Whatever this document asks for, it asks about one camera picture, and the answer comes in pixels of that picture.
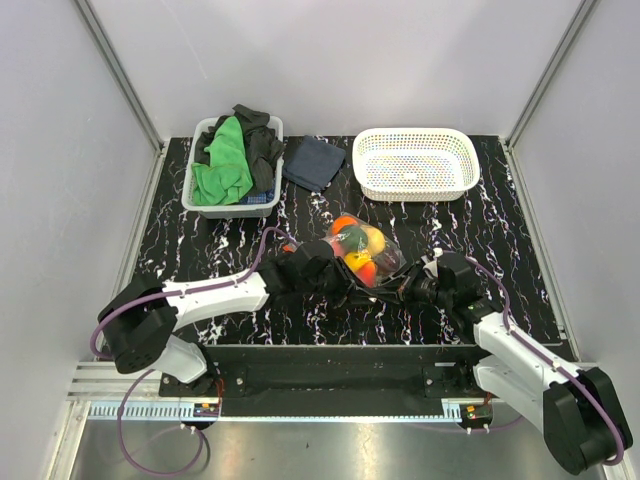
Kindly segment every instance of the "plastic bag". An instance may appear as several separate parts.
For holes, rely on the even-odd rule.
[[[324,240],[367,287],[380,285],[405,264],[398,245],[353,215],[336,218]]]

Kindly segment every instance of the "orange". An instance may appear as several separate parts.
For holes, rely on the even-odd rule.
[[[356,277],[360,279],[362,283],[364,283],[367,287],[375,287],[376,286],[376,264],[369,261],[365,263],[360,270],[356,272]]]
[[[333,225],[331,225],[331,235],[337,235],[338,233],[340,233],[340,230],[342,230],[347,225],[357,224],[358,220],[356,220],[355,218],[350,217],[349,215],[342,215],[341,217],[336,218],[336,220],[333,222]]]

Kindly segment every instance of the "perforated basket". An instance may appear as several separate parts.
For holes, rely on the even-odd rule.
[[[388,202],[460,198],[480,178],[478,155],[465,134],[450,128],[374,128],[353,144],[362,192]]]

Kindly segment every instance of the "metal floor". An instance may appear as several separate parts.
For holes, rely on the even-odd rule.
[[[512,411],[505,412],[498,416],[497,423],[506,423],[511,418]],[[167,422],[126,423],[124,436],[129,450],[133,452],[145,445],[167,426]],[[211,452],[209,461],[205,462],[203,454],[193,471],[180,478],[605,478],[601,468],[591,469],[578,477],[566,473],[547,452],[540,433],[527,422],[508,431],[472,436],[429,432],[408,424],[220,422],[206,430],[206,436]],[[148,468],[177,470],[192,458],[196,448],[195,438],[178,431],[147,445],[134,458]],[[115,422],[92,420],[85,428],[71,478],[133,480],[151,477],[136,472],[122,458]]]

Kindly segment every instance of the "black marble surface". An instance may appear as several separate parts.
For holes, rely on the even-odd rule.
[[[478,153],[478,185],[451,203],[380,203],[366,199],[353,176],[354,137],[317,137],[344,148],[347,158],[322,193],[283,180],[280,203],[264,219],[206,220],[182,208],[180,195],[190,138],[171,140],[138,256],[136,272],[162,280],[194,281],[228,275],[249,266],[262,230],[277,226],[299,241],[324,236],[341,212],[380,228],[400,245],[408,261],[435,247],[473,256],[504,282],[518,324],[545,344],[560,341],[558,329],[515,187],[497,137],[471,137]],[[300,142],[291,137],[289,142]],[[270,239],[267,254],[284,241]],[[495,285],[484,282],[493,298]],[[320,296],[198,322],[180,333],[213,344],[451,344],[456,332],[434,307],[404,311],[380,304],[331,309]]]

